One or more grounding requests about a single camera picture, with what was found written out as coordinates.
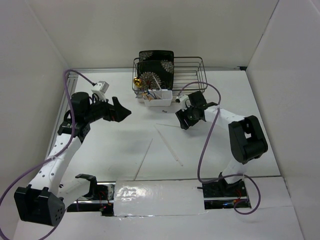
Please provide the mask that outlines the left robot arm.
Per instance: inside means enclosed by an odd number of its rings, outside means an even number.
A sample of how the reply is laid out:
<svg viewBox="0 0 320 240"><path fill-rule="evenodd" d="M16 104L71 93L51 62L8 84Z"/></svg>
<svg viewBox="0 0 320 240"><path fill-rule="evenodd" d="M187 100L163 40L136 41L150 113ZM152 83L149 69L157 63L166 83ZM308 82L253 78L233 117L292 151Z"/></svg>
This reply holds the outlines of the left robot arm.
<svg viewBox="0 0 320 240"><path fill-rule="evenodd" d="M70 183L62 183L62 178L89 133L91 123L100 119L119 123L132 113L115 96L112 103L91 103L88 93L76 92L68 102L70 109L59 126L48 159L29 184L18 187L14 193L19 217L24 222L56 227L65 210L77 199L97 197L99 187L95 176L80 173Z"/></svg>

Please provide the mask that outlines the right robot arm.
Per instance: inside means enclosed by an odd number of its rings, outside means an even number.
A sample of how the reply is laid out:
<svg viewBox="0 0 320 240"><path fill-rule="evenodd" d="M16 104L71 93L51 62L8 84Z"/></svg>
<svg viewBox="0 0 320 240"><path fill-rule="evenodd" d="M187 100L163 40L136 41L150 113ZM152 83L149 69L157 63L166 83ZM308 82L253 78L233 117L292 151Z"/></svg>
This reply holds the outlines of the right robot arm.
<svg viewBox="0 0 320 240"><path fill-rule="evenodd" d="M235 183L242 180L247 171L246 164L260 158L268 151L268 143L258 118L242 116L221 108L218 103L206 101L200 91L178 95L175 102L180 109L175 113L180 128L188 130L199 121L211 123L197 167L197 178L202 184L219 182L218 190L223 196L230 196L236 189ZM204 180L200 177L205 151L215 126L226 130L229 135L230 151L233 158L217 178Z"/></svg>

